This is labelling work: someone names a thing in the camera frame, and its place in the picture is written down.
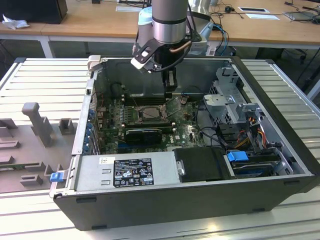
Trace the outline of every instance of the slotted metal surface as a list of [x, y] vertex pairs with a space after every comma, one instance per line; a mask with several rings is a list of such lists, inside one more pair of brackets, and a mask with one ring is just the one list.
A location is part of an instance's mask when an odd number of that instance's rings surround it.
[[[59, 59], [41, 61], [37, 58], [29, 59], [25, 63], [39, 62], [45, 66], [47, 62], [59, 62]], [[264, 60], [250, 61], [252, 67], [270, 67]], [[60, 82], [71, 82], [70, 78], [79, 82], [86, 82], [78, 77], [61, 77]], [[24, 80], [31, 83], [46, 82], [51, 83], [51, 77], [24, 77]], [[278, 76], [259, 76], [256, 79], [263, 81], [283, 81]], [[268, 92], [269, 97], [277, 106], [299, 104], [305, 105], [304, 99], [292, 92]], [[41, 103], [79, 103], [83, 95], [42, 95], [42, 96], [12, 96], [0, 97], [0, 104], [8, 103], [12, 100], [12, 106], [23, 104], [24, 100], [33, 102], [37, 99]], [[283, 115], [289, 122], [297, 122], [296, 126], [304, 120], [317, 125], [319, 117], [313, 112], [297, 111], [284, 112]], [[303, 138], [308, 148], [320, 148], [320, 134], [317, 137]], [[132, 226], [123, 228], [101, 229], [95, 231], [79, 231], [75, 229], [72, 222], [57, 207], [49, 197], [48, 191], [42, 192], [20, 192], [0, 195], [0, 239], [6, 240], [56, 240], [56, 239], [81, 239], [81, 240], [258, 240], [258, 239], [282, 239], [282, 240], [318, 240], [320, 237], [320, 187], [316, 187], [308, 193], [299, 193], [289, 197], [279, 206], [269, 212], [252, 214], [241, 214], [232, 216], [222, 216], [215, 218], [205, 218], [197, 220], [167, 222], [161, 224], [151, 224], [143, 226]]]
[[[320, 160], [320, 118], [319, 109], [301, 94], [294, 83], [279, 70], [275, 64], [255, 60], [243, 60], [262, 89], [266, 92], [284, 118], [310, 149], [317, 160]], [[243, 88], [251, 102], [256, 100], [247, 87]]]
[[16, 125], [30, 124], [21, 110], [26, 102], [39, 103], [39, 113], [50, 123], [71, 118], [77, 123], [90, 78], [87, 59], [27, 58], [18, 63], [11, 76], [0, 86], [1, 118]]

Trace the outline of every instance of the blue cable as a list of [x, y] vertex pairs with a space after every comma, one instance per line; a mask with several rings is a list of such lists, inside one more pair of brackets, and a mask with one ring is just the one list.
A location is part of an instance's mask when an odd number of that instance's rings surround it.
[[226, 35], [226, 32], [221, 27], [219, 27], [218, 25], [215, 25], [215, 24], [214, 24], [214, 26], [216, 26], [216, 28], [222, 32], [223, 37], [224, 37], [224, 47], [223, 47], [223, 50], [220, 55], [220, 56], [222, 56], [227, 48], [227, 35]]

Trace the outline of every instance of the floor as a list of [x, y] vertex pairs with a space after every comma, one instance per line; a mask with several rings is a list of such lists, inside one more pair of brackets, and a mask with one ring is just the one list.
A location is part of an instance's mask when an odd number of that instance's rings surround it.
[[[0, 43], [0, 78], [6, 73], [14, 59], [17, 57], [44, 58], [41, 45], [38, 41], [31, 40], [2, 40]], [[90, 55], [102, 55], [104, 57], [131, 57], [132, 43], [112, 43], [112, 42], [90, 42], [88, 44]], [[83, 42], [54, 41], [52, 47], [57, 58], [86, 58], [88, 54]], [[236, 47], [236, 55], [242, 59], [254, 59], [258, 48], [256, 47]], [[314, 56], [317, 50], [307, 50], [306, 59], [301, 63], [301, 53], [294, 49], [286, 49], [282, 52], [281, 58], [276, 60], [276, 64], [293, 80], [296, 81]], [[272, 49], [266, 51], [265, 58], [272, 58], [275, 52]], [[300, 78], [298, 86], [304, 84], [304, 80], [311, 76], [313, 71], [320, 64], [320, 54]], [[320, 107], [320, 96], [314, 102]]]

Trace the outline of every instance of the white sticker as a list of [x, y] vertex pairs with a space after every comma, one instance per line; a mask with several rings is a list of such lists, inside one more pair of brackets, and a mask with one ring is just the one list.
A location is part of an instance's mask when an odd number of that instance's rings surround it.
[[115, 160], [114, 156], [100, 157], [99, 164], [113, 164]]
[[152, 181], [152, 180], [153, 180], [152, 177], [144, 177], [144, 178], [141, 178], [141, 181], [144, 181], [144, 182]]
[[12, 167], [4, 167], [4, 168], [0, 168], [0, 171], [12, 171], [12, 170], [15, 170], [14, 168]]

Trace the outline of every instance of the warning label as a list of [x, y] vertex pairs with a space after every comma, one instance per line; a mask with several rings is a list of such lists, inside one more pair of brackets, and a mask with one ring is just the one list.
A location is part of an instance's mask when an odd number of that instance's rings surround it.
[[116, 188], [154, 184], [151, 158], [115, 160], [113, 172]]

